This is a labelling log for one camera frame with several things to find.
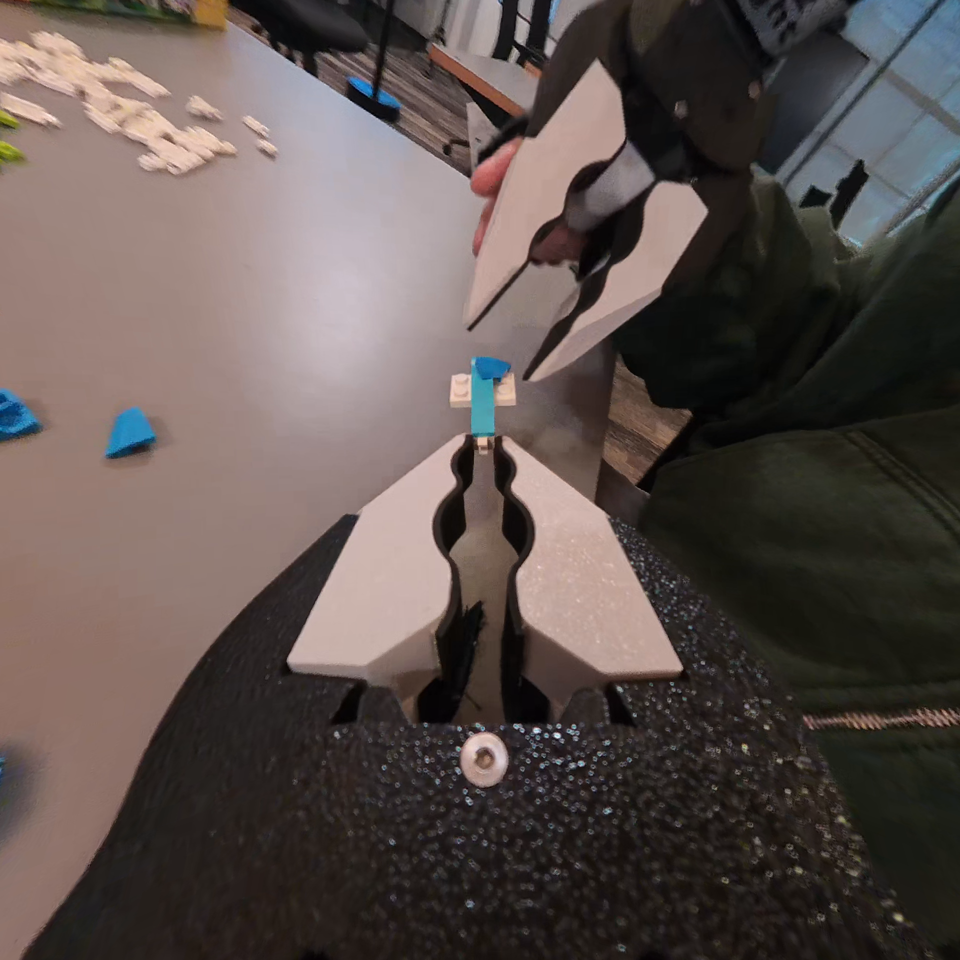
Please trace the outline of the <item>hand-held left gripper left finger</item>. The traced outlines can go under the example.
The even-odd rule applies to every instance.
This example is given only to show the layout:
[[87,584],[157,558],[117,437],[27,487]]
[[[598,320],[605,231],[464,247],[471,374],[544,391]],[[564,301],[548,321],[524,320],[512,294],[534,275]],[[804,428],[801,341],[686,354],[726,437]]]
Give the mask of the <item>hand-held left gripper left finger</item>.
[[467,529],[474,439],[457,435],[360,510],[287,657],[297,674],[390,689],[420,722],[450,722],[474,664],[451,551]]

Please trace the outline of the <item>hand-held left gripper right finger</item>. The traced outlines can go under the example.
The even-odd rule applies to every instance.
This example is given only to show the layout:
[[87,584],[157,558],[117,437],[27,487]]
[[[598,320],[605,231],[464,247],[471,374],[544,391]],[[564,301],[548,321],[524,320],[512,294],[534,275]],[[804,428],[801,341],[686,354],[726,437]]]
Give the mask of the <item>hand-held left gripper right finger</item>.
[[683,666],[606,513],[510,438],[495,442],[517,559],[500,655],[507,710],[563,710],[582,689],[673,680]]

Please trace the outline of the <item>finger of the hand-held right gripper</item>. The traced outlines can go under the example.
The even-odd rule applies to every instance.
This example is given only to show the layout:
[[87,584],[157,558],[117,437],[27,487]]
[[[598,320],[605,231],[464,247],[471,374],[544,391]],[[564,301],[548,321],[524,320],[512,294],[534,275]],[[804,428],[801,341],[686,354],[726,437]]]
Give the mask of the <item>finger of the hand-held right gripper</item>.
[[523,379],[537,382],[570,366],[653,303],[707,213],[691,185],[672,181],[629,204],[611,225],[606,257],[558,307]]
[[463,313],[469,330],[531,262],[539,233],[550,233],[562,220],[574,181],[608,164],[625,139],[619,86],[594,60],[540,132],[523,139],[510,163],[476,258]]

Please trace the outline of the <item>small blue lego assembly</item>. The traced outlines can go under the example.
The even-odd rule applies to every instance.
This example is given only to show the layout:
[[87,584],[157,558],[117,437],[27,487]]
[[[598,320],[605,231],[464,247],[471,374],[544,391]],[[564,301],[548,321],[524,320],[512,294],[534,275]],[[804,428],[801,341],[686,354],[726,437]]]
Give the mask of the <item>small blue lego assembly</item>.
[[493,451],[497,436],[496,411],[517,404],[517,388],[512,367],[492,356],[473,356],[467,373],[451,376],[449,405],[470,411],[470,435],[475,450]]

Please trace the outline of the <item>person's right forearm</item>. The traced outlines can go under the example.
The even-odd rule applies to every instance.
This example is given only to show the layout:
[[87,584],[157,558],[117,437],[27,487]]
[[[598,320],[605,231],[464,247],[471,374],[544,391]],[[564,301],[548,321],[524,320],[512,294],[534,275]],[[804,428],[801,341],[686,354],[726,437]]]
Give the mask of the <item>person's right forearm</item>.
[[769,175],[705,275],[665,290],[611,336],[654,404],[727,419],[772,402],[834,336],[858,250],[824,207]]

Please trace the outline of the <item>blue lego slope piece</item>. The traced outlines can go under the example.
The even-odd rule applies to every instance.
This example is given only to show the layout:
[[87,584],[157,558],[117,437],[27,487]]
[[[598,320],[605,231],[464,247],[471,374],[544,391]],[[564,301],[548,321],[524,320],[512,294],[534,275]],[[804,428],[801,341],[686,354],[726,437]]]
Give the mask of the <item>blue lego slope piece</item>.
[[118,413],[111,427],[103,456],[116,460],[150,450],[157,442],[150,419],[138,406]]

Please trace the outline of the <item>pile of white lego pieces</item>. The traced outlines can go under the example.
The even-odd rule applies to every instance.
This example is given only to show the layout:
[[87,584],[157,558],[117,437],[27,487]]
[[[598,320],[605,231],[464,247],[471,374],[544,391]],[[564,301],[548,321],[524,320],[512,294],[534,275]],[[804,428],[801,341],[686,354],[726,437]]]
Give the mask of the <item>pile of white lego pieces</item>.
[[154,105],[169,98],[162,84],[121,58],[96,61],[57,32],[35,31],[29,41],[1,41],[2,110],[45,129],[61,121],[47,108],[11,92],[31,83],[78,101],[102,132],[138,145],[138,166],[183,176],[219,158],[237,155],[230,141],[207,126],[176,126]]

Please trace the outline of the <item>pile of blue lego bricks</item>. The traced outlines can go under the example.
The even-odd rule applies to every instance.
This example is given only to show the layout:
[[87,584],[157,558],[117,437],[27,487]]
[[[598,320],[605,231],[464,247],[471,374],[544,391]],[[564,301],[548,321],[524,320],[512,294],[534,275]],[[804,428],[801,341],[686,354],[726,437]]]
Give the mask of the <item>pile of blue lego bricks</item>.
[[10,390],[1,390],[1,443],[40,433],[43,425],[25,402]]

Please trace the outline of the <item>person's right hand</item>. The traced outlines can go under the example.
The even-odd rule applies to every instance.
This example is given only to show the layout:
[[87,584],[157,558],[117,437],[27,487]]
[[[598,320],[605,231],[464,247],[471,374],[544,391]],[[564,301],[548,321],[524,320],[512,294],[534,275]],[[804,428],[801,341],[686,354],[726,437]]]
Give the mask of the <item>person's right hand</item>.
[[484,242],[484,238],[493,217],[498,196],[509,168],[522,145],[522,138],[513,138],[499,146],[490,156],[478,164],[470,179],[470,189],[474,196],[484,201],[472,239],[474,258]]

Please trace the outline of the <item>small wooden-edged table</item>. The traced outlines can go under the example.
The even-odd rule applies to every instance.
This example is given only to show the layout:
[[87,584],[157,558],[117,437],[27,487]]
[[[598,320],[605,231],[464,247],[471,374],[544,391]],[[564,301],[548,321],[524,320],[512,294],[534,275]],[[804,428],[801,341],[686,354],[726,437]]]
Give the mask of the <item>small wooden-edged table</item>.
[[535,71],[510,61],[451,50],[435,42],[428,45],[428,57],[432,65],[511,116],[524,114],[534,104],[539,84]]

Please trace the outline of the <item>black stand with blue base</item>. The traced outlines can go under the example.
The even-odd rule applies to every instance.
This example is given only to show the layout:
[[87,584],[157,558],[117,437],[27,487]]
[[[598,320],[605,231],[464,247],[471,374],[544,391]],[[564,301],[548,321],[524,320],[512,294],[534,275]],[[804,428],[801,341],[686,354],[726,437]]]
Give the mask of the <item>black stand with blue base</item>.
[[402,115],[401,102],[383,89],[390,34],[394,21],[395,1],[386,1],[380,26],[378,49],[371,80],[350,76],[346,79],[346,98],[376,119],[395,126]]

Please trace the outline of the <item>person's green jacket torso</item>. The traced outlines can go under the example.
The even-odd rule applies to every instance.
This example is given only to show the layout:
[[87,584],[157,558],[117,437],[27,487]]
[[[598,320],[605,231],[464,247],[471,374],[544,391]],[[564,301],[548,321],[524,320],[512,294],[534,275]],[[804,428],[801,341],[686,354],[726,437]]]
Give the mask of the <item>person's green jacket torso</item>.
[[818,358],[690,413],[640,527],[793,695],[907,918],[958,958],[958,179],[846,269]]

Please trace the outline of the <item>black office chair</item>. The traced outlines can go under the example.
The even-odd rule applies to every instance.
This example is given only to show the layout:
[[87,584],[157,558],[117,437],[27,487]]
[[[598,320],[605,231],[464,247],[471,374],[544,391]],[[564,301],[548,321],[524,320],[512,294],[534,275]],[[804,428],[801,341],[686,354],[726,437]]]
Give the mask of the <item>black office chair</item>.
[[316,79],[318,54],[363,53],[369,39],[363,26],[337,2],[230,1],[232,12],[250,18],[251,26],[277,53],[286,50],[293,61],[301,55],[302,69]]

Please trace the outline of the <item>colourful cardboard box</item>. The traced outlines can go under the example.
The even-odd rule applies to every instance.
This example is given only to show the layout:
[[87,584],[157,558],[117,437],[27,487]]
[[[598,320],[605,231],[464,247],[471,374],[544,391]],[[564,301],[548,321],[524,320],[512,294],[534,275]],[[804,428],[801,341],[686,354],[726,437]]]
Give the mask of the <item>colourful cardboard box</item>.
[[105,17],[136,18],[224,30],[229,1],[2,1],[20,8],[48,8]]

